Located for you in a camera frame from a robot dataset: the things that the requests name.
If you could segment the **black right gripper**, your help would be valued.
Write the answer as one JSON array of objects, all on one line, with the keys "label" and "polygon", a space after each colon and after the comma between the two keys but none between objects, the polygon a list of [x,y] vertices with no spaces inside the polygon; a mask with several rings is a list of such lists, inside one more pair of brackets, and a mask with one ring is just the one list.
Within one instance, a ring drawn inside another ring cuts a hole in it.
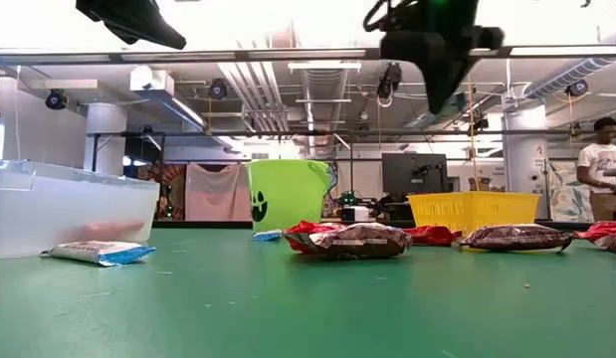
[{"label": "black right gripper", "polygon": [[478,25],[444,34],[388,32],[380,42],[380,58],[416,65],[429,64],[421,72],[429,111],[438,114],[467,74],[468,63],[464,61],[470,52],[474,49],[498,50],[504,39],[505,32],[501,28]]}]

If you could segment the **brown PayDay candy bar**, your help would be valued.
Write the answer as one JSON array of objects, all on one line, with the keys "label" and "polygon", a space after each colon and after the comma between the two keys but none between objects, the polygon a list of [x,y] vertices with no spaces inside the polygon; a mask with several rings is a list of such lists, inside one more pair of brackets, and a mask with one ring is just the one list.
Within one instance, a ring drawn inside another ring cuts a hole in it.
[{"label": "brown PayDay candy bar", "polygon": [[402,229],[379,223],[345,225],[344,229],[309,237],[318,248],[312,256],[336,260],[387,259],[402,255],[412,246]]},{"label": "brown PayDay candy bar", "polygon": [[570,234],[538,224],[496,225],[477,229],[453,242],[457,248],[492,252],[524,252],[560,248],[572,242]]}]

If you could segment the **red KitKat candy wrapper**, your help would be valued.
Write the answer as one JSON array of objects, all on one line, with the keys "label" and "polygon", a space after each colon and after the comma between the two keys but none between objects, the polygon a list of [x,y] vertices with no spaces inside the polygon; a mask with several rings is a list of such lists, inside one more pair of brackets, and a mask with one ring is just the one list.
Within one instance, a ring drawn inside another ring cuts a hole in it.
[{"label": "red KitKat candy wrapper", "polygon": [[576,240],[585,240],[603,251],[616,254],[616,221],[597,222],[585,232],[574,232]]},{"label": "red KitKat candy wrapper", "polygon": [[318,248],[309,237],[312,234],[329,233],[344,229],[342,223],[311,223],[300,221],[295,226],[283,231],[283,237],[289,243],[292,250],[301,254],[317,254]]},{"label": "red KitKat candy wrapper", "polygon": [[463,236],[462,231],[452,231],[444,226],[423,226],[404,229],[415,246],[450,247]]}]

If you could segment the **green halloween bucket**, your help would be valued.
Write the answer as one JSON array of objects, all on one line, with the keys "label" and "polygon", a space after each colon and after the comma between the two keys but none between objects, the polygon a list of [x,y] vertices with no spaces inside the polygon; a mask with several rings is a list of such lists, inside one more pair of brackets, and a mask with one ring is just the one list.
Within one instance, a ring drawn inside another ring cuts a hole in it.
[{"label": "green halloween bucket", "polygon": [[321,219],[331,178],[324,162],[267,159],[246,165],[255,233],[289,229],[301,221]]}]

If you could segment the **black computer monitor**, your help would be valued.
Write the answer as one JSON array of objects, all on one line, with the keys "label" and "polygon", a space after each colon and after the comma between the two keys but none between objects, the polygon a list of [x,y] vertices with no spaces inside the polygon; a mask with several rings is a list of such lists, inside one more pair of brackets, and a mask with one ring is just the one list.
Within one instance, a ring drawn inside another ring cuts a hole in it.
[{"label": "black computer monitor", "polygon": [[383,153],[381,173],[385,193],[449,191],[447,157],[444,154]]}]

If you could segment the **white round column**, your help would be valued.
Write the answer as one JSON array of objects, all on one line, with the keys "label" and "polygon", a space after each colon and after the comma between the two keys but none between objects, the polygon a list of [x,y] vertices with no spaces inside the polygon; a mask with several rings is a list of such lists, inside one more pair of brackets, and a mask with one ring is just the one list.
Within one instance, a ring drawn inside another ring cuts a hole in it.
[{"label": "white round column", "polygon": [[121,176],[127,112],[116,104],[96,102],[88,107],[84,169]]},{"label": "white round column", "polygon": [[535,217],[549,220],[545,105],[508,109],[502,126],[507,191],[538,194]]}]

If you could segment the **yellow plastic basket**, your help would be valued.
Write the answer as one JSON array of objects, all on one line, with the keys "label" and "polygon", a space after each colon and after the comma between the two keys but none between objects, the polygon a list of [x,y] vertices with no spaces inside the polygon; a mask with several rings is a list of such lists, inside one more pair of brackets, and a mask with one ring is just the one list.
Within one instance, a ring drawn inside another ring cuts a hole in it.
[{"label": "yellow plastic basket", "polygon": [[408,197],[417,227],[441,226],[469,233],[486,226],[532,224],[538,194],[506,192],[452,192]]}]

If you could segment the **white box device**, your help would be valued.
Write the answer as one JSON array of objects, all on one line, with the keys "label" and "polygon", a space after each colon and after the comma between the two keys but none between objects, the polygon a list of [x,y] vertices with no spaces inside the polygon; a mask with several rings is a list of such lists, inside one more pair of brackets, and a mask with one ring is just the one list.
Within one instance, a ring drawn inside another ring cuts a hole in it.
[{"label": "white box device", "polygon": [[345,206],[340,211],[343,222],[369,222],[372,210],[365,206]]}]

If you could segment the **person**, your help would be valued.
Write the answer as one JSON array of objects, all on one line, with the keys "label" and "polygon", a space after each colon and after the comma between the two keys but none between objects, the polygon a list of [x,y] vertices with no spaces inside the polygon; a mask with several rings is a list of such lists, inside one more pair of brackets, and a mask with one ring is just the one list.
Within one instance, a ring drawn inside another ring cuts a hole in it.
[{"label": "person", "polygon": [[616,120],[610,116],[593,124],[595,141],[578,154],[577,181],[589,187],[589,203],[595,222],[612,221],[616,212],[616,178],[605,172],[616,168]]}]

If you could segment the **pink hanging cloth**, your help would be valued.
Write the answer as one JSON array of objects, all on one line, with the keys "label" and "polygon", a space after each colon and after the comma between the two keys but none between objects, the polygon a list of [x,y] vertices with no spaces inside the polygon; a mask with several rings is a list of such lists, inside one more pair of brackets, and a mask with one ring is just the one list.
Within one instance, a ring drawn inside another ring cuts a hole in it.
[{"label": "pink hanging cloth", "polygon": [[246,167],[233,164],[212,172],[189,163],[186,169],[185,219],[193,222],[251,222]]}]

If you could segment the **clear plastic bin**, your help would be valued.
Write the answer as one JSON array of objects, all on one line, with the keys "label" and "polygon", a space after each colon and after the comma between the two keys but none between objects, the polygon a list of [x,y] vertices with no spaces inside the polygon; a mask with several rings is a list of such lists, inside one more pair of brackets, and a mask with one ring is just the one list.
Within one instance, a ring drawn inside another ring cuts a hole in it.
[{"label": "clear plastic bin", "polygon": [[159,185],[28,160],[0,160],[0,259],[59,244],[148,241]]}]

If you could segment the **grey overhead frame beam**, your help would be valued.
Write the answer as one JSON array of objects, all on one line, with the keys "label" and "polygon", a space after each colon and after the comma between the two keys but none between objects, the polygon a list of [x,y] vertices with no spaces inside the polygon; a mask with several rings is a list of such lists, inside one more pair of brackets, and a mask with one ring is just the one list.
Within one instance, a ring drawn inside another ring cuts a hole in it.
[{"label": "grey overhead frame beam", "polygon": [[[476,49],[476,59],[616,58],[616,45],[505,46],[498,50]],[[220,63],[276,61],[377,61],[377,48],[286,48],[227,51],[44,53],[39,49],[0,49],[0,65],[130,65],[157,63]]]}]

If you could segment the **silver ribbed air duct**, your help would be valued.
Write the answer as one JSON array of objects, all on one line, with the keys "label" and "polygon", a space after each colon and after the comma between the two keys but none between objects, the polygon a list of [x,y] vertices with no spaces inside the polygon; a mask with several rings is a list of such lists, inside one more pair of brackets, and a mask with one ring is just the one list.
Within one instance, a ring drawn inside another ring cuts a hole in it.
[{"label": "silver ribbed air duct", "polygon": [[597,73],[616,63],[616,58],[586,58],[569,64],[562,71],[545,80],[532,83],[526,87],[522,96],[527,99],[539,99],[573,85],[586,77]]}]

